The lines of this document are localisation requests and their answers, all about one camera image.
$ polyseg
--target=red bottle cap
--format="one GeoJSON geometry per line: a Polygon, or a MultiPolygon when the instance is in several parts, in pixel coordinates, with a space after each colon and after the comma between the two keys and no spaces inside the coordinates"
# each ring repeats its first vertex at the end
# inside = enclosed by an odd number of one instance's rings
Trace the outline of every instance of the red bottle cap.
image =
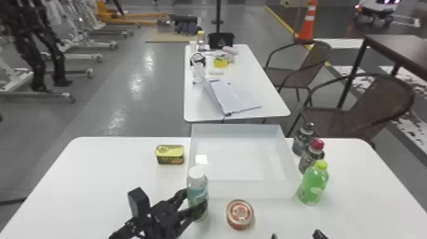
{"type": "Polygon", "coordinates": [[[313,141],[311,141],[311,147],[314,150],[322,150],[324,145],[325,143],[323,143],[323,141],[319,138],[314,138],[313,141]]]}

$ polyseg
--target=transparent storage bin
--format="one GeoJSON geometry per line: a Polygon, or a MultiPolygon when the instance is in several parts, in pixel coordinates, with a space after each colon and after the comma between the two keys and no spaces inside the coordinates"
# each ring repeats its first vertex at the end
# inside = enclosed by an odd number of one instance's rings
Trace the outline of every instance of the transparent storage bin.
{"type": "Polygon", "coordinates": [[[287,199],[301,182],[279,125],[193,124],[188,169],[196,158],[210,198],[287,199]]]}

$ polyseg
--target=yellow floor line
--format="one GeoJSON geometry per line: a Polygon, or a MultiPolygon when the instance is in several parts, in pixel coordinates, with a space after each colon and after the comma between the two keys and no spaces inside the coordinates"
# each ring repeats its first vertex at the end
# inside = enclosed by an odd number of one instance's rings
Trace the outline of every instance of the yellow floor line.
{"type": "MultiPolygon", "coordinates": [[[[270,14],[272,14],[272,16],[277,19],[277,21],[279,21],[285,28],[286,30],[288,30],[292,35],[294,34],[294,30],[289,26],[289,24],[287,24],[285,21],[283,21],[283,19],[281,19],[271,8],[269,8],[267,5],[265,5],[267,11],[270,12],[270,14]]],[[[311,51],[311,46],[310,45],[304,45],[307,50],[311,51]]],[[[329,62],[325,62],[326,66],[331,66],[331,64],[329,62]]]]}

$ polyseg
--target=robot leg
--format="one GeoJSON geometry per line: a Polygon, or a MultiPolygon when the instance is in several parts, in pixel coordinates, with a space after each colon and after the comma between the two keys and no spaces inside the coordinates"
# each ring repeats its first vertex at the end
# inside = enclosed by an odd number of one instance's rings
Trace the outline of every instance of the robot leg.
{"type": "Polygon", "coordinates": [[[65,56],[58,49],[57,41],[52,34],[45,31],[35,31],[37,38],[49,49],[51,54],[54,71],[52,80],[55,86],[67,87],[72,84],[72,81],[67,80],[65,77],[65,56]]]}
{"type": "Polygon", "coordinates": [[[33,42],[31,36],[17,36],[14,34],[14,37],[15,48],[34,72],[31,89],[35,92],[47,92],[48,89],[44,84],[46,65],[41,58],[40,51],[37,49],[35,42],[33,42]]]}

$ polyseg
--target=white table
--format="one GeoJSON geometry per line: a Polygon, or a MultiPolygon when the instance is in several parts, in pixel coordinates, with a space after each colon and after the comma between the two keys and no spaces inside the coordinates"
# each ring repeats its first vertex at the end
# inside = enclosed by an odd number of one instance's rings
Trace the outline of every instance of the white table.
{"type": "MultiPolygon", "coordinates": [[[[288,116],[290,111],[266,73],[258,63],[254,54],[246,44],[236,44],[239,55],[236,62],[225,68],[224,77],[233,84],[233,88],[249,93],[256,103],[262,107],[243,113],[232,114],[229,119],[254,119],[288,116]]],[[[184,119],[187,122],[220,121],[223,113],[209,97],[201,84],[193,84],[193,72],[189,59],[190,46],[186,46],[184,59],[184,119]]]]}
{"type": "MultiPolygon", "coordinates": [[[[161,137],[72,141],[0,239],[108,238],[130,218],[129,190],[140,186],[153,205],[185,186],[186,166],[157,164],[154,148],[183,144],[188,156],[189,143],[161,137]]],[[[368,144],[325,139],[325,145],[330,180],[320,204],[309,207],[297,198],[250,201],[255,225],[235,231],[225,220],[228,201],[210,200],[208,220],[193,223],[181,238],[269,239],[275,232],[279,238],[308,239],[314,229],[330,239],[425,238],[426,212],[368,144]]]]}

